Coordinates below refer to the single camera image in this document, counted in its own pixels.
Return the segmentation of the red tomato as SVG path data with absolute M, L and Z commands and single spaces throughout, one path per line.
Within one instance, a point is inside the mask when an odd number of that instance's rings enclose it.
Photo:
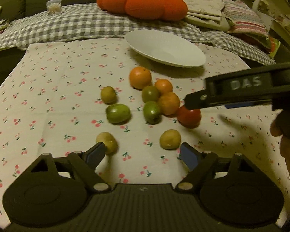
M 184 105 L 177 111 L 178 122 L 186 128 L 196 128 L 200 125 L 202 113 L 200 109 L 188 110 Z

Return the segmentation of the yellow fruit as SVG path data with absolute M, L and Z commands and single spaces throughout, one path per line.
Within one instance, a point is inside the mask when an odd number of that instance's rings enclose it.
M 102 142 L 106 146 L 106 154 L 114 154 L 118 150 L 118 143 L 109 132 L 101 132 L 96 137 L 96 142 Z
M 176 150 L 181 144 L 181 135 L 175 129 L 169 129 L 160 136 L 160 146 L 164 150 Z

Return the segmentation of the small orange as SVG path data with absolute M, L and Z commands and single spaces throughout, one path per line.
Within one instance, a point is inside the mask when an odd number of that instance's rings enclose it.
M 155 82 L 154 87 L 157 88 L 157 90 L 159 91 L 161 95 L 165 93 L 173 92 L 173 85 L 167 79 L 158 79 Z

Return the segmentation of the green tomato fruit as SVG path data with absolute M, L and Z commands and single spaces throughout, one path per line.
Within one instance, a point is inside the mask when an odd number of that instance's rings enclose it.
M 141 96 L 144 103 L 149 102 L 149 101 L 156 102 L 158 98 L 160 97 L 160 92 L 155 86 L 150 85 L 142 89 Z

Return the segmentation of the large green mango fruit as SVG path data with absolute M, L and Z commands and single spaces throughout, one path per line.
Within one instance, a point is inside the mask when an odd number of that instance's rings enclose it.
M 106 108 L 106 117 L 112 124 L 123 123 L 131 118 L 131 111 L 125 104 L 113 104 Z

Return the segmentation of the large orange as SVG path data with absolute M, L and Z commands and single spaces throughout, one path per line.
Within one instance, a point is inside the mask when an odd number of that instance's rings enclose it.
M 135 89 L 142 90 L 152 83 L 152 75 L 150 70 L 144 67 L 135 67 L 129 73 L 129 82 Z

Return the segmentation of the yellow-green fruit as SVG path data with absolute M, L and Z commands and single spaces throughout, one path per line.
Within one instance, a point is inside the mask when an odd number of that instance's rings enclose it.
M 117 102 L 117 94 L 113 87 L 107 86 L 101 90 L 101 99 L 105 104 L 114 104 Z

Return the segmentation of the white ribbed plate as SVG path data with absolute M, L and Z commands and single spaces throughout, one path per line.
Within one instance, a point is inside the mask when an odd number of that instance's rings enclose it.
M 206 62 L 198 46 L 169 32 L 133 30 L 125 34 L 125 41 L 138 54 L 173 67 L 196 68 Z

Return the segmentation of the cherry print tablecloth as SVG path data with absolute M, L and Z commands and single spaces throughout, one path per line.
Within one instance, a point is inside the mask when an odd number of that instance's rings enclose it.
M 174 116 L 206 77 L 248 67 L 228 51 L 196 48 L 205 63 L 185 69 L 153 62 L 116 38 L 31 45 L 0 86 L 0 227 L 9 224 L 3 194 L 30 163 L 44 153 L 86 151 L 96 138 L 118 143 L 96 169 L 109 184 L 176 184 L 188 171 L 179 150 L 160 146 L 171 129 L 196 150 L 247 156 L 283 192 L 282 226 L 290 218 L 290 176 L 269 132 L 271 107 L 204 109 L 195 129 Z

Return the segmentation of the striped patterned pillow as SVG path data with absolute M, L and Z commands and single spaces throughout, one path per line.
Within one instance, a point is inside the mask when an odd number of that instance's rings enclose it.
M 252 34 L 268 37 L 264 23 L 260 17 L 240 0 L 225 2 L 223 13 L 232 25 L 229 34 Z

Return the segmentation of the folded floral cloth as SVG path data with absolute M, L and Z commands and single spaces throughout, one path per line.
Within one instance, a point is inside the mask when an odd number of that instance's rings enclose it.
M 234 22 L 223 12 L 225 7 L 224 0 L 183 0 L 188 12 L 184 18 L 187 23 L 194 26 L 229 31 Z

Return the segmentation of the orange pumpkin cushion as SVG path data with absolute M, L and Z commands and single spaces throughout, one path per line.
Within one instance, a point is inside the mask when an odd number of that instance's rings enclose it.
M 180 21 L 188 12 L 183 0 L 97 0 L 97 5 L 113 14 L 143 20 Z

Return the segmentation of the grey checkered blanket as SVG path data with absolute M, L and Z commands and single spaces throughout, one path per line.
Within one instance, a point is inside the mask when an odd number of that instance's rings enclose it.
M 97 4 L 67 5 L 58 15 L 41 12 L 14 20 L 0 34 L 0 51 L 14 47 L 26 50 L 32 43 L 123 38 L 126 33 L 136 29 L 154 29 L 172 33 L 192 43 L 211 44 L 265 66 L 275 64 L 272 58 L 257 47 L 224 32 L 200 29 L 183 20 L 169 23 L 112 15 L 102 11 Z

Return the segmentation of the clear cotton swab box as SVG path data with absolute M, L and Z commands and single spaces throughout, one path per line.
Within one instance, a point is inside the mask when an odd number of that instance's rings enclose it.
M 46 8 L 50 15 L 60 14 L 62 0 L 50 0 L 46 2 Z

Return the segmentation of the dark floral fabric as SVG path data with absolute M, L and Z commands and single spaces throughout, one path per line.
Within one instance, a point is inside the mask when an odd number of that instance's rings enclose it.
M 10 25 L 10 22 L 9 22 L 8 19 L 3 19 L 3 20 L 1 20 L 1 21 L 0 21 L 0 32 L 1 32 L 2 30 L 5 30 L 6 28 L 8 28 L 9 25 Z

